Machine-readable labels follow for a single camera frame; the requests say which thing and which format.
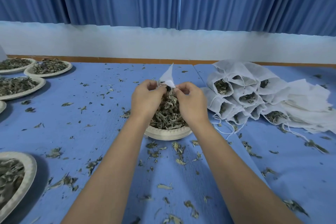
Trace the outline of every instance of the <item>blue table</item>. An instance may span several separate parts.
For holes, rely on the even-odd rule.
[[[163,64],[73,65],[70,72],[47,78],[41,90],[24,98],[7,101],[7,109],[0,114],[1,150],[29,153],[38,163],[32,188],[4,223],[30,223],[36,218],[39,218],[36,224],[59,223],[89,179],[86,163],[89,159],[92,161],[104,156],[117,136],[118,129],[122,128],[125,122],[120,117],[124,111],[122,107],[125,110],[130,108],[131,94],[137,86],[135,82],[146,78],[158,79],[169,67]],[[305,74],[306,71],[306,68],[274,68],[278,70],[272,68],[273,72],[287,81],[299,79],[300,73]],[[207,73],[212,69],[212,65],[174,65],[173,78],[176,84],[191,81],[203,87]],[[309,75],[322,74],[335,92],[335,85],[332,85],[334,70],[318,69],[310,68],[307,71],[313,71]],[[311,78],[310,82],[316,83],[317,80]],[[31,104],[21,105],[26,99],[31,99]],[[61,107],[66,102],[73,104]],[[81,114],[78,108],[84,106],[86,110]],[[36,108],[36,112],[25,112],[27,107]],[[34,128],[39,123],[44,126]],[[229,132],[225,126],[220,129]],[[279,197],[298,201],[310,215],[308,218],[298,213],[299,218],[312,223],[330,223],[334,220],[336,216],[331,209],[335,205],[335,189],[332,186],[335,180],[335,135],[328,134],[333,138],[332,141],[320,139],[320,134],[309,135],[309,138],[330,151],[329,155],[322,155],[317,150],[305,147],[302,139],[289,133],[284,134],[262,119],[249,121],[241,133],[241,139],[237,135],[229,138],[232,148]],[[131,223],[137,217],[141,218],[141,223],[162,223],[168,214],[178,216],[184,223],[232,223],[203,154],[201,160],[192,162],[197,152],[202,153],[199,146],[193,147],[191,140],[195,139],[191,134],[179,140],[180,144],[186,146],[184,158],[188,164],[185,166],[175,162],[175,151],[171,142],[167,141],[156,141],[159,147],[166,146],[167,149],[161,151],[157,163],[154,163],[154,158],[148,159],[145,147],[151,141],[143,139],[138,159],[143,160],[144,166],[135,169],[123,223]],[[254,152],[263,158],[250,157],[242,140],[248,141]],[[45,157],[45,154],[57,147],[62,147],[60,159]],[[279,151],[279,154],[271,154],[268,150]],[[265,167],[271,167],[279,173],[276,175],[277,180],[271,174],[266,176],[266,180],[263,178],[260,171]],[[44,193],[49,178],[53,177],[53,184],[67,173],[78,178],[77,191],[62,186]],[[158,184],[171,184],[174,189],[159,189]],[[150,195],[153,200],[141,200],[146,195]],[[205,196],[211,199],[205,202]],[[164,197],[169,199],[170,204],[163,200]],[[191,217],[191,209],[184,206],[183,202],[187,200],[199,212],[197,220]]]

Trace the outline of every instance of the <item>orange trim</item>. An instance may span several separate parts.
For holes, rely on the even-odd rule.
[[[41,61],[44,58],[58,58],[68,62],[90,62],[90,63],[143,63],[143,64],[212,64],[217,60],[179,60],[179,59],[129,59],[129,58],[103,58],[103,57],[73,57],[73,56],[25,56],[8,55],[9,58],[31,58]],[[309,66],[309,67],[333,67],[336,64],[313,64],[313,63],[277,63],[277,62],[254,62],[263,66]]]

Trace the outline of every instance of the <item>dried leaf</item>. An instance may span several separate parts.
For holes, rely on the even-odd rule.
[[[173,189],[172,187],[169,187],[169,186],[164,185],[164,184],[159,184],[157,187],[158,187],[159,189]]]
[[[66,102],[64,104],[62,104],[62,106],[69,106],[69,105],[72,105],[73,103],[69,103],[69,102]]]

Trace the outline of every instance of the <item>forearm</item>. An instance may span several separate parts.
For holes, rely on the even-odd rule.
[[[130,117],[62,224],[121,223],[147,121]]]
[[[209,122],[191,129],[235,223],[300,223]]]

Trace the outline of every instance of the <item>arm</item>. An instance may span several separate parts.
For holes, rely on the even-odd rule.
[[[121,223],[142,137],[166,92],[156,85],[146,80],[137,86],[131,116],[61,224]]]
[[[301,223],[213,128],[208,119],[207,100],[202,90],[191,82],[177,87],[175,93],[182,117],[203,150],[233,221]]]

